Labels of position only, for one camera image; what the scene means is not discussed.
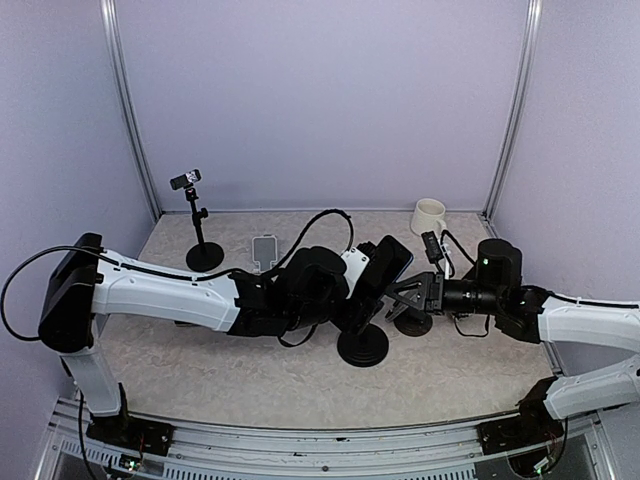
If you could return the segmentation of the blue-edged black smartphone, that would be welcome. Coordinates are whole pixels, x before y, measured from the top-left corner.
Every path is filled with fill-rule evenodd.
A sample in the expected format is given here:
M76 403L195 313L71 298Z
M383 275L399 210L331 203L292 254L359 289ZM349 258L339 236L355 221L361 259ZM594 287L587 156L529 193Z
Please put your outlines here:
M359 278L353 296L381 298L387 286L396 282L414 259L411 251L392 235L384 236L377 246L377 255Z

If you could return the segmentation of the white folding phone stand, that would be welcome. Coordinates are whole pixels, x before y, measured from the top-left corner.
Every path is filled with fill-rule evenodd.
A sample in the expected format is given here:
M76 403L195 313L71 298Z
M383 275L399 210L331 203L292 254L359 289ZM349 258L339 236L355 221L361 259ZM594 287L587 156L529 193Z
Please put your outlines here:
M264 273L270 270L279 258L278 240L274 235L261 235L254 237L251 242L252 261L255 269Z

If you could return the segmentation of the black round-base phone stand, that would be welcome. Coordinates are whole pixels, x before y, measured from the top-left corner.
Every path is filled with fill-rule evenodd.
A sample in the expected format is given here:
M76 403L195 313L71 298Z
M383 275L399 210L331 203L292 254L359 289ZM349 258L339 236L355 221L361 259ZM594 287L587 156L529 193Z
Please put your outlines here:
M199 169L190 170L170 180L173 191L183 190L186 201L191 208L191 220L195 229L197 244L189 249L186 254L187 266L195 272L207 272L217 268L224 259L222 247L206 241L202 229L202 221L209 215L206 208L198 208L199 199L195 184L202 179Z

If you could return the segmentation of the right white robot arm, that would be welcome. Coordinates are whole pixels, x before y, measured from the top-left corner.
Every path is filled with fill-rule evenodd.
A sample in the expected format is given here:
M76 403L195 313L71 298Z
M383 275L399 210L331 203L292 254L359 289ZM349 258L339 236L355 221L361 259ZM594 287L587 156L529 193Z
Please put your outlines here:
M577 376L538 381L519 401L511 433L535 442L551 423L639 400L639 306L584 300L522 282L522 253L501 239L479 243L474 267L462 279L424 272L390 284L387 296L425 314L483 314L514 340L574 342L617 348L631 357Z

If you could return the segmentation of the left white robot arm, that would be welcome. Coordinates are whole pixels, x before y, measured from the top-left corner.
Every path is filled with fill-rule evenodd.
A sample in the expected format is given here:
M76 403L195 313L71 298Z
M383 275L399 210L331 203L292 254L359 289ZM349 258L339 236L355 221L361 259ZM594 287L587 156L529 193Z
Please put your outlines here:
M234 336L281 337L336 319L378 251L370 242L341 254L303 247L273 273L234 268L196 277L108 252L101 241L82 235L51 274L38 334L62 358L90 414L121 445L133 443L140 424L103 356L95 317L141 315Z

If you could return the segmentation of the cream ceramic mug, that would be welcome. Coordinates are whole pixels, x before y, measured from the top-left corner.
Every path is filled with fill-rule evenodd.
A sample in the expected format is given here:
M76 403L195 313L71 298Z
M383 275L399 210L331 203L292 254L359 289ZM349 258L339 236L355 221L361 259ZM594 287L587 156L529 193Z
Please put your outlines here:
M412 214L411 231L418 236L433 231L439 238L447 229L445 216L446 207L442 202L430 198L420 199L416 202Z

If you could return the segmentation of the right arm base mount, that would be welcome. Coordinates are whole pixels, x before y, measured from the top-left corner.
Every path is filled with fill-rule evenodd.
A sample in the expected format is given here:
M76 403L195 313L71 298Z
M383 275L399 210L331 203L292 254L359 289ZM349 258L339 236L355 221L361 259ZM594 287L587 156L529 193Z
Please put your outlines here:
M564 424L557 420L524 419L521 415L480 423L477 427L484 455L517 450L562 437Z

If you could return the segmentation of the front aluminium rail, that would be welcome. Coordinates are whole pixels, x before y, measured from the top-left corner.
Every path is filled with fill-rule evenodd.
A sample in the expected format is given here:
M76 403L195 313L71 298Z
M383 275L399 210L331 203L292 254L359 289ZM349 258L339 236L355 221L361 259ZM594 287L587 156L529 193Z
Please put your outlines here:
M59 399L45 429L29 479L86 478L78 439L78 402ZM85 440L88 460L109 462L131 479L522 479L509 460L537 450L485 454L478 426L494 417L432 425L300 430L227 426L134 413L174 426L166 456L143 454L141 471L118 467L130 450ZM622 479L604 425L596 414L574 417L564 453L550 472L534 479Z

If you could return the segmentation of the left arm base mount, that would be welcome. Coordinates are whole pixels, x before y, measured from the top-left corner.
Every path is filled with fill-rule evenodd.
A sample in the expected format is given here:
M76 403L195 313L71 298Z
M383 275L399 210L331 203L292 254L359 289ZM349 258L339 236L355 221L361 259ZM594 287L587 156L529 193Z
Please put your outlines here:
M108 445L165 457L174 431L173 425L164 422L136 417L96 417L89 423L87 436Z

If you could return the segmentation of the right aluminium frame post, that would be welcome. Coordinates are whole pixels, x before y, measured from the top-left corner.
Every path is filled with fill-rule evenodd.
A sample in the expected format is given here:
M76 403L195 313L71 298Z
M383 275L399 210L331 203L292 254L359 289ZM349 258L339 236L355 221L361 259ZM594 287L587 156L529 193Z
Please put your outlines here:
M527 15L524 27L519 64L512 95L511 106L507 117L506 130L501 143L498 163L486 200L483 217L492 223L496 216L500 198L506 185L508 170L512 161L517 141L518 130L525 110L526 96L533 68L538 33L542 17L543 1L530 0L527 4Z

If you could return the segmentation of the aluminium frame post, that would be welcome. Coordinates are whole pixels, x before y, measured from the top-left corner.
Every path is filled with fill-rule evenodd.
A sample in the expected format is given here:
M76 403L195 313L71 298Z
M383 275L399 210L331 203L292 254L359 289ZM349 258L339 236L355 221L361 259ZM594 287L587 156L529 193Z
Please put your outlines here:
M518 130L525 110L526 96L533 68L538 33L542 17L543 1L530 0L527 4L527 15L524 27L519 64L512 95L511 106L507 117L506 130L501 143L498 163L486 200L483 217L492 223L496 216L500 198L506 185L508 170L512 161L517 141Z
M122 111L128 141L133 154L135 170L139 177L143 196L150 215L155 222L162 216L162 208L146 157L142 137L131 94L127 75L126 60L119 30L117 3L114 0L101 0L100 11L106 37L107 49L111 61L116 85L117 98Z

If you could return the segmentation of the left aluminium frame post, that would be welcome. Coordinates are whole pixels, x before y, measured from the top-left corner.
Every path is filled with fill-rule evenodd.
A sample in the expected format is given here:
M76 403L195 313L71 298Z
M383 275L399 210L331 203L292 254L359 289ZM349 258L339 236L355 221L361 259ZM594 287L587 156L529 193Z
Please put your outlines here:
M127 75L126 60L119 30L117 3L114 0L101 0L100 11L106 37L107 49L111 61L116 85L117 98L122 111L128 141L133 154L135 170L139 177L143 196L150 215L155 222L162 216L162 208L146 157L142 137L131 94Z

